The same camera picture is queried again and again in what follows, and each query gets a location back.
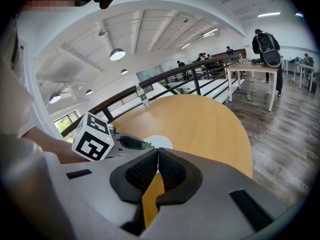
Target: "window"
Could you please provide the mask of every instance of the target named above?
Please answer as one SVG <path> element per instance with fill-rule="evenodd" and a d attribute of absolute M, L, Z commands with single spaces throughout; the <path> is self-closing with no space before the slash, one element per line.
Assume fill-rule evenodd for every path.
<path fill-rule="evenodd" d="M 59 133 L 62 133 L 68 126 L 70 126 L 74 121 L 79 118 L 77 112 L 72 112 L 70 114 L 65 115 L 64 117 L 60 118 L 59 120 L 54 122 L 55 127 L 58 129 Z M 75 130 L 70 132 L 64 139 L 67 142 L 72 143 L 75 136 Z"/>

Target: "white ceiling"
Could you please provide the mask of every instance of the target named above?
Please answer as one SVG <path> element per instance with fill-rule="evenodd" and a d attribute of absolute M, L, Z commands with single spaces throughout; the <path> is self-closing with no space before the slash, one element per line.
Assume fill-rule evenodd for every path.
<path fill-rule="evenodd" d="M 295 10 L 288 0 L 220 1 L 241 22 L 262 13 L 288 13 Z M 93 22 L 81 35 L 70 36 L 46 60 L 36 74 L 40 92 L 46 102 L 52 91 L 62 92 L 68 86 L 89 86 L 102 77 L 107 84 L 119 77 L 118 71 L 114 73 L 111 70 L 117 65 L 110 61 L 112 49 L 124 49 L 126 60 L 149 56 L 150 53 L 173 51 L 197 40 L 201 34 L 215 27 L 223 26 L 198 15 L 164 9 L 128 11 Z M 99 36 L 100 30 L 105 30 L 106 34 Z M 135 68 L 135 65 L 130 66 L 131 71 L 143 70 Z"/>

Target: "black backpack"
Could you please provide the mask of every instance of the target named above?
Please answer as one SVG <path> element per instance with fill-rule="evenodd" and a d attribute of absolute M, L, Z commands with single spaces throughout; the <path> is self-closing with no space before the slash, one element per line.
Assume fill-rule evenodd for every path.
<path fill-rule="evenodd" d="M 266 32 L 260 32 L 256 36 L 259 50 L 263 54 L 265 63 L 271 68 L 278 68 L 281 65 L 281 56 L 277 50 L 273 36 Z"/>

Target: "plastic water bottle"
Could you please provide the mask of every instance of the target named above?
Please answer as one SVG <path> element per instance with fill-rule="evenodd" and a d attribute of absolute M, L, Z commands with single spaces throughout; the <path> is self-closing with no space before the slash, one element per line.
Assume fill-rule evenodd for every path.
<path fill-rule="evenodd" d="M 145 94 L 144 89 L 142 89 L 139 84 L 137 83 L 136 85 L 136 93 L 140 97 L 140 100 L 142 101 L 142 104 L 145 106 L 149 106 L 149 100 L 147 98 L 147 95 Z"/>

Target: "wooden floor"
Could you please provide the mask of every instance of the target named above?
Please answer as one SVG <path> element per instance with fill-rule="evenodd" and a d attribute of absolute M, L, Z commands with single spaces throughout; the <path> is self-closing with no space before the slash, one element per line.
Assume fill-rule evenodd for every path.
<path fill-rule="evenodd" d="M 320 165 L 320 86 L 299 89 L 299 76 L 283 73 L 283 96 L 271 95 L 265 73 L 250 75 L 225 105 L 243 124 L 253 156 L 253 179 L 291 206 L 309 192 Z"/>

